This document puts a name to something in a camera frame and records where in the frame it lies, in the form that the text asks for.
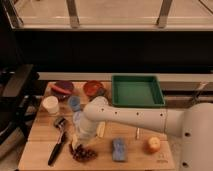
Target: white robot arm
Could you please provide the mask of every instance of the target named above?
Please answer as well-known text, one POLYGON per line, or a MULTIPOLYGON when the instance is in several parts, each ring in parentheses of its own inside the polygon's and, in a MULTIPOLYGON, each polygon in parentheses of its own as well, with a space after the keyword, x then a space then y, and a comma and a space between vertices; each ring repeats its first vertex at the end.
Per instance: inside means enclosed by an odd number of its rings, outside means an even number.
POLYGON ((96 134, 100 121, 112 121, 182 136, 180 171, 213 170, 213 104, 203 103, 187 111, 142 108, 115 108, 97 97, 84 108, 76 135, 78 144, 96 134))

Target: paper cup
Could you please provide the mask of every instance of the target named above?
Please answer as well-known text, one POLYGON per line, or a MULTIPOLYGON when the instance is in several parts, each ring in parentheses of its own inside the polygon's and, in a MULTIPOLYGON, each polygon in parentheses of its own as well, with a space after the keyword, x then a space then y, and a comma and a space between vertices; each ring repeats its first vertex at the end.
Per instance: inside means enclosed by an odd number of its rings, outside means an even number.
POLYGON ((46 97, 42 102, 42 106, 50 114, 55 114, 59 111, 58 99, 55 96, 46 97))

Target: table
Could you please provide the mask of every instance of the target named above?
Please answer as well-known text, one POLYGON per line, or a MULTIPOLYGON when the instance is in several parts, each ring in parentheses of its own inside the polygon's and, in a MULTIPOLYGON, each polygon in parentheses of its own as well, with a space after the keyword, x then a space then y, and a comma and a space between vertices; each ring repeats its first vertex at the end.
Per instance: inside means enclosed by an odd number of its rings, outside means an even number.
MULTIPOLYGON (((85 82, 73 82, 75 94, 81 99, 82 107, 88 103, 87 96, 83 93, 82 87, 85 82)), ((107 96, 111 98, 111 83, 103 82, 108 90, 107 96)), ((50 88, 47 86, 44 97, 50 95, 50 88)), ((28 141, 19 162, 20 171, 74 171, 74 170, 162 170, 174 169, 174 162, 170 147, 165 134, 140 129, 140 139, 135 139, 137 128, 118 123, 107 122, 104 136, 94 138, 89 146, 98 152, 95 160, 87 163, 75 161, 68 145, 74 133, 72 124, 73 112, 67 105, 67 101, 60 102, 60 115, 67 120, 66 130, 68 141, 63 146, 61 153, 53 166, 48 166, 47 161, 50 153, 57 142, 59 130, 53 126, 57 115, 48 114, 40 106, 37 116, 32 125, 28 141), (161 150, 154 154, 148 154, 144 150, 146 140, 151 136, 157 136, 161 140, 161 150), (122 137, 127 147, 127 162, 118 163, 112 161, 111 142, 113 138, 122 137)))

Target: black wall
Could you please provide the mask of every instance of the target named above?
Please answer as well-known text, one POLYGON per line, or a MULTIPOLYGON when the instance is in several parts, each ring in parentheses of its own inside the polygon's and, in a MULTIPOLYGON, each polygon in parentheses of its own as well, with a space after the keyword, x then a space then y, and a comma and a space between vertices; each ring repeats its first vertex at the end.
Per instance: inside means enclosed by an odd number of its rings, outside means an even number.
POLYGON ((208 73, 213 32, 16 32, 42 71, 208 73))
POLYGON ((0 3, 0 68, 15 67, 21 63, 15 37, 0 3))

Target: green plastic tray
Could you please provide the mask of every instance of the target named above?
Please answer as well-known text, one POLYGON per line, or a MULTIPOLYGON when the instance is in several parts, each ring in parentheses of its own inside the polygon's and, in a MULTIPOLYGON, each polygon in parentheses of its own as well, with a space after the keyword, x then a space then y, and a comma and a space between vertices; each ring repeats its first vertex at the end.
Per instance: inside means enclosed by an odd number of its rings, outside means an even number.
POLYGON ((117 107, 158 108, 165 106, 155 76, 112 76, 112 104, 117 107))

